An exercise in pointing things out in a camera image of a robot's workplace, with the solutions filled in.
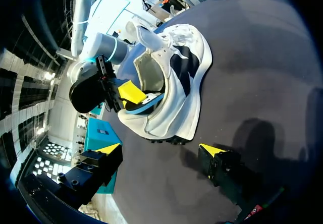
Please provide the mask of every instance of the gray table surface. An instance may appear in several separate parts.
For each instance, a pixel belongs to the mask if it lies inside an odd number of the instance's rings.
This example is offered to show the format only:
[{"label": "gray table surface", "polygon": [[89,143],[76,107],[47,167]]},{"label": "gray table surface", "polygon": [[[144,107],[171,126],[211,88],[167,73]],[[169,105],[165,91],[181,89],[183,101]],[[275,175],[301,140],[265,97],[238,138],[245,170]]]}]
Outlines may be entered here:
[{"label": "gray table surface", "polygon": [[[239,208],[198,172],[199,143],[233,147],[267,183],[289,185],[291,196],[317,161],[323,113],[320,62],[287,0],[209,0],[158,31],[184,23],[204,35],[213,54],[193,141],[150,144],[115,113],[104,115],[124,143],[113,196],[129,224],[234,220]],[[133,49],[119,78],[138,83],[132,62],[143,50],[141,45]]]}]

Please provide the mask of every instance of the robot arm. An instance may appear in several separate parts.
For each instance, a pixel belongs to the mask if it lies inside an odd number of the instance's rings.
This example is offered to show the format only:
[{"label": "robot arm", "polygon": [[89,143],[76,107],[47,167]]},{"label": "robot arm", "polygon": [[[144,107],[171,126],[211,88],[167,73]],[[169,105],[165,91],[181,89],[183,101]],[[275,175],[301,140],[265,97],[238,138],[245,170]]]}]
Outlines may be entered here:
[{"label": "robot arm", "polygon": [[77,57],[83,48],[83,37],[87,27],[92,0],[75,0],[71,52]]}]

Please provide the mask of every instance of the screw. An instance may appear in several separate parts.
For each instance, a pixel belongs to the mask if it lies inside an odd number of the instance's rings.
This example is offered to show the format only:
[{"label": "screw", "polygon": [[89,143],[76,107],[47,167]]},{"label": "screw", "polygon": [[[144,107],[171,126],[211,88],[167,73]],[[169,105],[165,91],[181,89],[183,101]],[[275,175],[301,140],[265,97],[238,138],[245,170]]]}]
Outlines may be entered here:
[{"label": "screw", "polygon": [[79,182],[77,180],[72,180],[72,186],[77,186],[79,184]]}]

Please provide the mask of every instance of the teal box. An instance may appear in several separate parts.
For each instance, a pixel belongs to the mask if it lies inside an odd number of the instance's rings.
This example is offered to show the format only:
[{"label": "teal box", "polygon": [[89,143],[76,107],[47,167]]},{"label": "teal box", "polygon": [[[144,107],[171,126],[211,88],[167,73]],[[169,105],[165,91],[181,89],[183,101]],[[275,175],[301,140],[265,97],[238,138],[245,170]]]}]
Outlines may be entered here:
[{"label": "teal box", "polygon": [[[112,129],[109,122],[94,118],[89,119],[85,136],[84,151],[87,149],[98,150],[117,143],[122,145],[122,142]],[[116,178],[117,171],[113,174],[109,184],[106,187],[101,186],[97,193],[112,194],[115,188]]]},{"label": "teal box", "polygon": [[93,109],[93,110],[91,110],[90,112],[91,112],[92,114],[100,115],[101,110],[102,110],[102,107],[103,107],[103,103],[99,104],[96,108],[94,108],[94,109]]}]

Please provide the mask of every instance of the shoe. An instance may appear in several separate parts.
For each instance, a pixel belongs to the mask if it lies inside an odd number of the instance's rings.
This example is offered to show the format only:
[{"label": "shoe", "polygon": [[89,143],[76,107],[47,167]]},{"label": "shoe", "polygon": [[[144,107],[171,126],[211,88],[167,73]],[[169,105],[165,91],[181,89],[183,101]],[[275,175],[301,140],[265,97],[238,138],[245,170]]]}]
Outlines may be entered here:
[{"label": "shoe", "polygon": [[212,65],[207,41],[188,24],[168,27],[158,35],[138,26],[137,35],[146,47],[134,61],[141,90],[157,94],[159,100],[139,114],[119,111],[120,121],[146,139],[192,140],[200,114],[200,84]]}]

